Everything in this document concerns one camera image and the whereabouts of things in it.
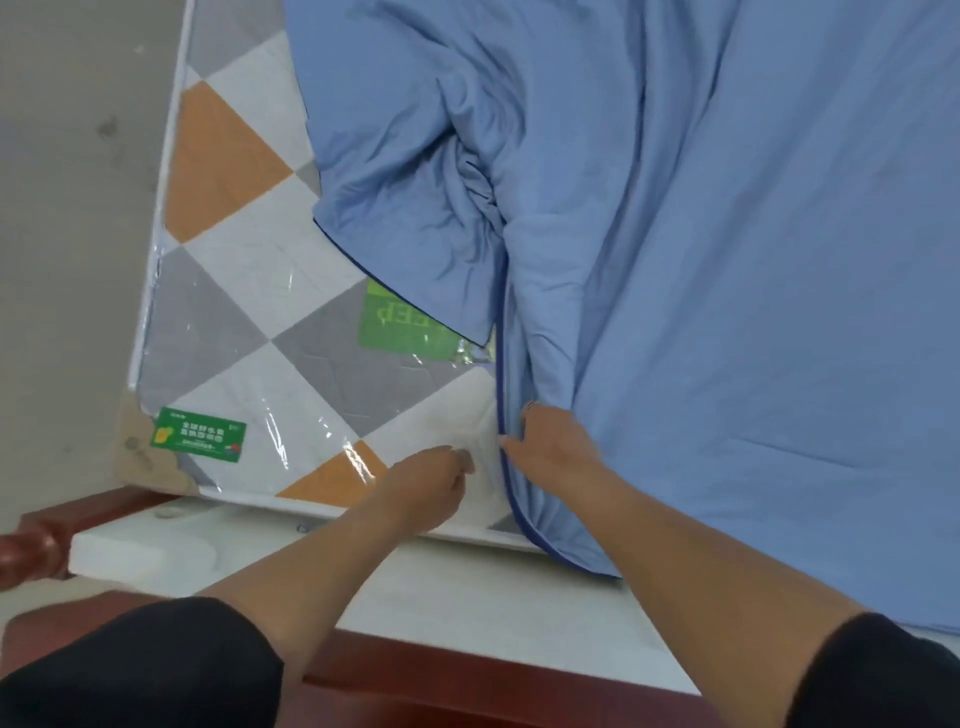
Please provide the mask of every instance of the blue bed sheet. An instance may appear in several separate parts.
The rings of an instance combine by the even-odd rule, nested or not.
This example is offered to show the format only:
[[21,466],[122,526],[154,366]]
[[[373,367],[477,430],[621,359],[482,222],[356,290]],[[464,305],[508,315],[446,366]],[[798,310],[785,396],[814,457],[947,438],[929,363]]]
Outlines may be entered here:
[[[503,428],[960,631],[960,4],[286,0],[317,223],[476,341]],[[516,515],[616,575],[509,469]]]

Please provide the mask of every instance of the mattress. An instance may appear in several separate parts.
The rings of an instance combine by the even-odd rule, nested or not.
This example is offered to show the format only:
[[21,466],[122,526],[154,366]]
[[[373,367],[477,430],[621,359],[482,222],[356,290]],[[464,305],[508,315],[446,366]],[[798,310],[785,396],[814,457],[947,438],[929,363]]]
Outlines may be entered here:
[[[151,420],[186,413],[189,447],[139,484],[332,517],[396,461],[453,445],[477,473],[434,535],[533,549],[504,491],[492,350],[370,281],[311,220],[322,182],[284,23],[281,0],[187,3],[128,387]],[[209,418],[245,426],[235,462],[196,450],[220,447]],[[156,421],[144,449],[121,427],[119,456],[180,437]]]

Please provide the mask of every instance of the green sticker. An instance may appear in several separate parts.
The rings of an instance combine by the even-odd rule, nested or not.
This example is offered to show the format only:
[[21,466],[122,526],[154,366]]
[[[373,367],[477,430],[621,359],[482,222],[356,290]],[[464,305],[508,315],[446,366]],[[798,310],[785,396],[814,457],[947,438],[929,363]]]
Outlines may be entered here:
[[244,423],[164,407],[156,416],[154,437],[150,444],[155,448],[174,449],[235,463],[240,459],[246,434],[247,426]]
[[360,318],[360,346],[453,361],[472,344],[456,331],[431,319],[375,280],[367,281]]

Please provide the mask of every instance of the wooden bed frame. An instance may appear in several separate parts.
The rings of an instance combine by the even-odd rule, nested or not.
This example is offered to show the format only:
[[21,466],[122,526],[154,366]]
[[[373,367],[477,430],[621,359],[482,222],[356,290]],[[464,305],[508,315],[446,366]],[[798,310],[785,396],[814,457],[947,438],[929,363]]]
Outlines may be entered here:
[[[0,590],[31,579],[68,578],[74,534],[172,498],[127,486],[26,514],[15,533],[0,536]],[[107,592],[20,615],[4,635],[0,673],[158,599]],[[340,629],[317,654],[304,683],[278,726],[723,726],[694,695]]]

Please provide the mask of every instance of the floor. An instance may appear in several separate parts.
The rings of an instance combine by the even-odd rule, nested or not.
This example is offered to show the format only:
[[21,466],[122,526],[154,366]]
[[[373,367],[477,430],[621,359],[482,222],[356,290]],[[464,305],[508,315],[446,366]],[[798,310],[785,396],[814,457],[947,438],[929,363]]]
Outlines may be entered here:
[[[0,533],[114,487],[183,2],[0,2]],[[101,588],[30,585],[0,621]]]

